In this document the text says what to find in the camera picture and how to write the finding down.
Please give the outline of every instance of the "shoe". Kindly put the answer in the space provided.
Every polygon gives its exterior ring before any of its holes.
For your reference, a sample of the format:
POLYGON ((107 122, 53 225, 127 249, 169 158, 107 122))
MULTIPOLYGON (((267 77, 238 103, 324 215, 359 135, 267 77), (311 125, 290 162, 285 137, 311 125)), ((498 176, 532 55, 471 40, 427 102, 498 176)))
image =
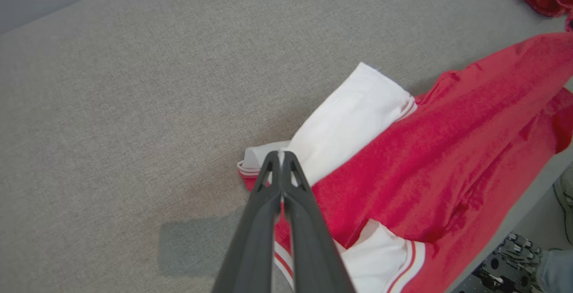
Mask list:
POLYGON ((553 191, 565 213, 567 240, 573 245, 573 165, 567 167, 561 177, 555 181, 553 191))

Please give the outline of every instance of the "red stripe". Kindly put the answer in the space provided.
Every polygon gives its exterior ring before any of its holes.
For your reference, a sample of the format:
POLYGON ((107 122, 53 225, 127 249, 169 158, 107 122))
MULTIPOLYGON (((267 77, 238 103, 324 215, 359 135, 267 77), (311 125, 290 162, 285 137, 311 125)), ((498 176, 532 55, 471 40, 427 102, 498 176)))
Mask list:
POLYGON ((281 256, 278 254, 278 252, 274 252, 274 256, 278 259, 279 262, 281 262, 282 266, 284 266, 286 268, 286 271, 292 277, 291 267, 289 267, 288 264, 285 262, 285 260, 281 258, 281 256))
POLYGON ((412 260, 410 260, 410 264, 407 267, 407 269, 405 271, 402 272, 402 274, 400 274, 399 277, 396 277, 396 279, 392 282, 392 285, 390 286, 390 288, 388 289, 388 293, 392 292, 393 286, 396 284, 396 282, 401 279, 401 277, 404 276, 405 273, 408 273, 408 271, 410 270, 410 268, 412 268, 412 266, 414 265, 414 260, 416 259, 416 246, 414 246, 414 242, 410 242, 410 245, 412 245, 412 260))

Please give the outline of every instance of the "jeans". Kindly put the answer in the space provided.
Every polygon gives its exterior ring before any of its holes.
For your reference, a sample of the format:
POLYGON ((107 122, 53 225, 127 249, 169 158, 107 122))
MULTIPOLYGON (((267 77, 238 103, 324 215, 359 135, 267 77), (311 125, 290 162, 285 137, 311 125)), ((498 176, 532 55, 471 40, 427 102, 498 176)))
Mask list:
POLYGON ((536 277, 544 293, 573 293, 573 250, 544 252, 536 277))

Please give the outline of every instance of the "pant leg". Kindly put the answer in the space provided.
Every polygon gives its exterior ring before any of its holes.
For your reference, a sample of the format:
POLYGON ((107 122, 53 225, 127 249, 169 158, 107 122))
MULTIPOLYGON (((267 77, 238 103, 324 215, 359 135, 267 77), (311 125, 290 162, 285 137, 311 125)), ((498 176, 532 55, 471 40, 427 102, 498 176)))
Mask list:
POLYGON ((573 250, 546 252, 536 277, 544 293, 573 293, 573 250))

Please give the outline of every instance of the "shoe sole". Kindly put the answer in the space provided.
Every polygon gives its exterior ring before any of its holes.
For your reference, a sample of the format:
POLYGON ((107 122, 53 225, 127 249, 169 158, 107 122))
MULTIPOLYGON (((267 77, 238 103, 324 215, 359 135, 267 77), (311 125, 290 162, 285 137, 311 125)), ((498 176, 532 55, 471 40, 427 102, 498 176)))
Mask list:
POLYGON ((559 201, 559 205, 565 214, 565 235, 567 236, 569 244, 573 245, 573 209, 571 209, 569 203, 567 203, 567 200, 565 199, 560 179, 553 184, 553 192, 555 193, 555 197, 557 197, 557 201, 559 201))

